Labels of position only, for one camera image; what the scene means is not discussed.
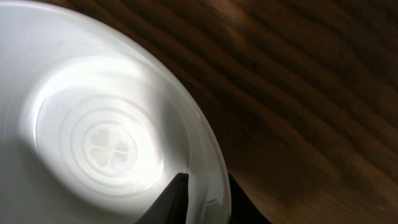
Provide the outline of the grey bowl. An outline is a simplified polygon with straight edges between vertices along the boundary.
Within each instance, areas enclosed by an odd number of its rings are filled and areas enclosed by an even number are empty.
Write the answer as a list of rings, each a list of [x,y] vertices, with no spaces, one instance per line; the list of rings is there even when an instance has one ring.
[[[187,223],[228,223],[203,112],[158,59],[78,12],[1,2],[1,222],[134,223],[178,173]]]

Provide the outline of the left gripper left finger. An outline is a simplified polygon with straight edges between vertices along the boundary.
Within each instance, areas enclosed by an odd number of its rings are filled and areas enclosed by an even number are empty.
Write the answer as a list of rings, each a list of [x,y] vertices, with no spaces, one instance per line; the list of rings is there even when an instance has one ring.
[[[185,224],[188,174],[178,173],[135,224]]]

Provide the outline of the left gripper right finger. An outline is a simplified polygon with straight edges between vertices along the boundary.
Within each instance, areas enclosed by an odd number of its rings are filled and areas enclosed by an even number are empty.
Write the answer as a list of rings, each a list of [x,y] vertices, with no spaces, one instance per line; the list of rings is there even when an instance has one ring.
[[[235,178],[228,174],[231,191],[230,224],[272,224],[252,203]]]

